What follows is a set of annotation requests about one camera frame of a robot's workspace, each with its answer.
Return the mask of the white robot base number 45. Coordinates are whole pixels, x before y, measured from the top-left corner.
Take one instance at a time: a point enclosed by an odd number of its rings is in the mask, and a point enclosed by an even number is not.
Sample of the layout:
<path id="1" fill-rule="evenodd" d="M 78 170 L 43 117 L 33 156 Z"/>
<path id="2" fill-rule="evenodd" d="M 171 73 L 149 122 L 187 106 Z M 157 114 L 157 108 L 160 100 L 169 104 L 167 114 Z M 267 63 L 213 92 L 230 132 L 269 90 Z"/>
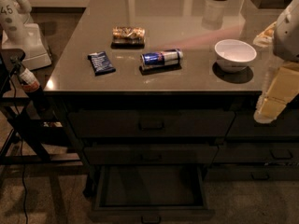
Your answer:
<path id="1" fill-rule="evenodd" d="M 50 66 L 52 58 L 46 38 L 31 18 L 28 0 L 0 0 L 2 49 L 22 49 L 24 65 L 30 70 Z"/>

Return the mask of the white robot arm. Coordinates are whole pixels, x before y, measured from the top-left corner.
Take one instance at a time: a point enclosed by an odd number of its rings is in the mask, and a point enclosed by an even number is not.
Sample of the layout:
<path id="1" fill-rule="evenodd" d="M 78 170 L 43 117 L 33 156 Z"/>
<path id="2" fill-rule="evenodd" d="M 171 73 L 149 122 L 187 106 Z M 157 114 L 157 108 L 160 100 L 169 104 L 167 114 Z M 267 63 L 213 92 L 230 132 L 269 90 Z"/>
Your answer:
<path id="1" fill-rule="evenodd" d="M 253 115 L 256 122 L 266 124 L 274 121 L 299 94 L 299 0 L 292 0 L 278 19 L 254 38 L 253 44 L 271 47 L 282 60 L 282 64 L 268 62 Z"/>

